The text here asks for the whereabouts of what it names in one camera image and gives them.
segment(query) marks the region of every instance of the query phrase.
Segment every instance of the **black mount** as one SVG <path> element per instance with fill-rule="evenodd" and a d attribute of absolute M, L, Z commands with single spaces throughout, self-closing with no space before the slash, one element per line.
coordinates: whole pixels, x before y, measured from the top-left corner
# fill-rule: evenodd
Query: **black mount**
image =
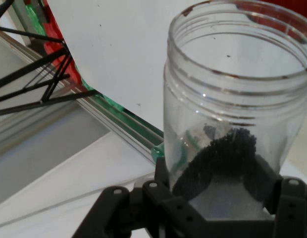
<path fill-rule="evenodd" d="M 277 181 L 266 205 L 274 220 L 206 221 L 184 198 L 169 189 L 164 158 L 154 180 L 129 192 L 106 188 L 77 229 L 74 238 L 129 238 L 146 228 L 153 238 L 306 238 L 307 185 L 298 178 Z"/>

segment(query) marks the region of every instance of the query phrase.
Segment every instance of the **jar rim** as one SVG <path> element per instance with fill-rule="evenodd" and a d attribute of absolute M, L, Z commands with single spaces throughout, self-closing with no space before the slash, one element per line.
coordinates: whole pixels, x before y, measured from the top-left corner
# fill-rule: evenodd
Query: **jar rim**
<path fill-rule="evenodd" d="M 241 80 L 248 80 L 248 81 L 279 81 L 279 80 L 284 80 L 284 79 L 291 79 L 291 78 L 296 78 L 298 76 L 302 76 L 302 75 L 307 75 L 307 68 L 301 70 L 301 71 L 297 71 L 294 73 L 290 73 L 290 74 L 286 74 L 286 75 L 280 75 L 280 76 L 270 76 L 270 77 L 255 77 L 255 76 L 242 76 L 242 75 L 237 75 L 237 74 L 232 74 L 232 73 L 228 73 L 228 72 L 224 72 L 221 70 L 215 70 L 211 67 L 207 67 L 201 63 L 198 63 L 197 61 L 191 59 L 190 57 L 188 57 L 179 47 L 178 45 L 175 43 L 174 37 L 173 37 L 173 29 L 174 26 L 177 22 L 177 20 L 181 17 L 181 16 L 187 16 L 190 12 L 192 12 L 194 10 L 194 7 L 196 6 L 200 6 L 200 7 L 207 7 L 213 0 L 206 0 L 203 1 L 201 3 L 197 3 L 194 4 L 188 8 L 186 8 L 185 10 L 183 10 L 181 13 L 179 13 L 178 15 L 176 15 L 173 20 L 171 21 L 170 27 L 169 27 L 169 31 L 168 31 L 168 42 L 169 44 L 172 45 L 172 47 L 175 49 L 175 51 L 177 53 L 179 53 L 186 61 L 192 63 L 193 65 L 196 65 L 202 69 L 205 69 L 211 73 L 217 74 L 217 75 L 221 75 L 221 76 L 226 76 L 229 78 L 235 78 L 235 79 L 241 79 Z M 256 4 L 262 4 L 262 5 L 266 5 L 269 7 L 273 7 L 276 9 L 280 9 L 285 11 L 286 13 L 297 17 L 298 19 L 302 20 L 304 23 L 307 24 L 307 18 L 302 16 L 301 14 L 298 14 L 295 11 L 292 11 L 290 9 L 287 9 L 285 7 L 273 4 L 273 3 L 269 3 L 269 2 L 264 2 L 264 1 L 256 1 L 256 0 L 217 0 L 216 3 L 214 4 L 223 4 L 223 3 L 239 3 L 239 2 L 247 2 L 247 3 L 256 3 Z"/>

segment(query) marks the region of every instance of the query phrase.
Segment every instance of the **clear plastic jar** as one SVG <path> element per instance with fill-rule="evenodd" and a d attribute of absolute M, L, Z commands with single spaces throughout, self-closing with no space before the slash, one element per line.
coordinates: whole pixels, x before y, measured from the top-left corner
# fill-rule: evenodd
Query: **clear plastic jar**
<path fill-rule="evenodd" d="M 260 1 L 196 4 L 169 29 L 171 189 L 206 218 L 263 211 L 307 111 L 307 19 Z"/>

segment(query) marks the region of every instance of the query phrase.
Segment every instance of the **black metal rod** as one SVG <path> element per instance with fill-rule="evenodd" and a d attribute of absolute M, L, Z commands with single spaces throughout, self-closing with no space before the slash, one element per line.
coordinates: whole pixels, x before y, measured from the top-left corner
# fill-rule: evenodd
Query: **black metal rod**
<path fill-rule="evenodd" d="M 47 65 L 45 66 L 45 67 L 43 67 L 42 68 L 42 70 L 40 70 L 37 74 L 36 74 L 36 76 L 35 77 L 33 77 L 25 86 L 24 86 L 24 88 L 27 88 L 27 86 L 29 85 L 29 84 L 31 84 L 46 68 L 48 68 L 49 67 L 49 65 L 50 65 L 50 63 L 47 63 Z"/>
<path fill-rule="evenodd" d="M 68 77 L 70 77 L 70 75 L 69 74 L 65 74 L 63 77 L 61 77 L 61 80 L 65 79 L 65 78 L 68 78 Z M 18 96 L 20 94 L 30 92 L 30 91 L 35 90 L 37 88 L 41 88 L 41 87 L 47 86 L 47 85 L 51 84 L 52 82 L 53 82 L 53 80 L 50 79 L 50 80 L 44 81 L 42 83 L 37 83 L 37 84 L 34 84 L 32 86 L 29 86 L 29 87 L 17 90 L 15 92 L 8 93 L 6 95 L 0 96 L 0 102 L 5 101 L 5 100 L 10 99 L 10 98 L 13 98 L 13 97 L 16 97 L 16 96 Z"/>
<path fill-rule="evenodd" d="M 4 78 L 0 79 L 0 88 L 15 81 L 16 79 L 26 75 L 27 73 L 35 70 L 36 68 L 39 68 L 49 62 L 54 61 L 55 59 L 59 58 L 60 56 L 64 55 L 67 53 L 67 50 L 65 48 L 62 48 L 50 55 L 47 55 L 7 76 L 5 76 Z"/>
<path fill-rule="evenodd" d="M 43 80 L 44 78 L 46 78 L 46 76 L 48 74 L 50 74 L 52 71 L 54 71 L 57 67 L 59 67 L 59 65 L 61 64 L 61 62 L 59 62 L 55 67 L 51 68 L 45 75 L 43 75 L 35 84 L 40 83 L 41 80 Z"/>
<path fill-rule="evenodd" d="M 53 78 L 52 78 L 53 82 L 52 82 L 52 83 L 48 86 L 48 88 L 45 90 L 45 92 L 44 92 L 44 94 L 43 94 L 43 96 L 42 96 L 42 98 L 41 98 L 41 101 L 47 101 L 47 99 L 48 99 L 48 98 L 47 98 L 47 95 L 48 95 L 48 93 L 49 93 L 49 91 L 50 91 L 50 89 L 51 89 L 53 83 L 58 79 L 59 74 L 60 74 L 60 71 L 61 71 L 62 67 L 64 66 L 66 60 L 68 59 L 68 56 L 69 56 L 69 54 L 66 54 L 65 57 L 63 58 L 63 60 L 62 60 L 62 62 L 61 62 L 61 64 L 60 64 L 60 66 L 59 66 L 59 68 L 56 70 L 56 72 L 55 72 L 55 74 L 54 74 L 54 76 L 53 76 Z"/>
<path fill-rule="evenodd" d="M 6 12 L 6 10 L 12 5 L 14 0 L 6 0 L 0 5 L 0 18 L 3 16 L 3 14 Z"/>
<path fill-rule="evenodd" d="M 79 98 L 90 97 L 90 96 L 93 96 L 93 95 L 96 95 L 96 94 L 98 94 L 98 91 L 91 90 L 91 91 L 87 91 L 87 92 L 83 92 L 83 93 L 76 93 L 76 94 L 66 95 L 66 96 L 62 96 L 62 97 L 52 98 L 52 99 L 49 99 L 46 102 L 41 101 L 41 102 L 28 103 L 28 104 L 24 104 L 24 105 L 20 105 L 20 106 L 16 106 L 16 107 L 6 108 L 6 109 L 0 110 L 0 116 L 10 114 L 10 113 L 17 113 L 17 112 L 21 112 L 21 111 L 24 111 L 24 110 L 40 108 L 40 107 L 43 107 L 43 106 L 48 106 L 48 105 L 52 105 L 52 104 L 56 104 L 56 103 L 63 103 L 63 102 L 71 101 L 71 100 L 76 100 L 76 99 L 79 99 Z"/>
<path fill-rule="evenodd" d="M 39 39 L 39 40 L 52 41 L 52 42 L 57 42 L 57 43 L 63 42 L 63 40 L 61 40 L 61 39 L 52 38 L 52 37 L 49 37 L 49 36 L 42 36 L 42 35 L 38 35 L 38 34 L 35 34 L 35 33 L 30 33 L 30 32 L 25 32 L 25 31 L 13 30 L 13 29 L 1 27 L 1 26 L 0 26 L 0 31 L 9 32 L 9 33 L 13 33 L 13 34 L 21 35 L 21 36 L 33 37 L 33 38 L 36 38 L 36 39 Z"/>
<path fill-rule="evenodd" d="M 59 74 L 58 78 L 53 82 L 52 86 L 49 88 L 49 91 L 48 91 L 46 97 L 42 98 L 42 101 L 47 101 L 50 98 L 50 96 L 52 95 L 55 87 L 57 86 L 58 82 L 60 81 L 60 78 L 63 77 L 63 75 L 64 75 L 66 69 L 68 68 L 69 64 L 71 63 L 71 61 L 72 61 L 72 56 L 69 57 L 67 63 L 63 67 L 63 69 L 62 69 L 61 73 Z"/>

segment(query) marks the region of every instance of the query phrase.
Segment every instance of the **black granules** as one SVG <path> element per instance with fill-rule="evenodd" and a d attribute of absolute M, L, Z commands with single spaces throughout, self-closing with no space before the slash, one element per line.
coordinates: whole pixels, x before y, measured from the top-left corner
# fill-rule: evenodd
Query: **black granules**
<path fill-rule="evenodd" d="M 210 128 L 205 130 L 213 134 Z M 255 136 L 239 128 L 214 139 L 202 149 L 177 180 L 172 192 L 191 200 L 214 178 L 240 180 L 253 198 L 264 201 L 273 188 L 276 175 L 268 163 L 256 155 Z"/>

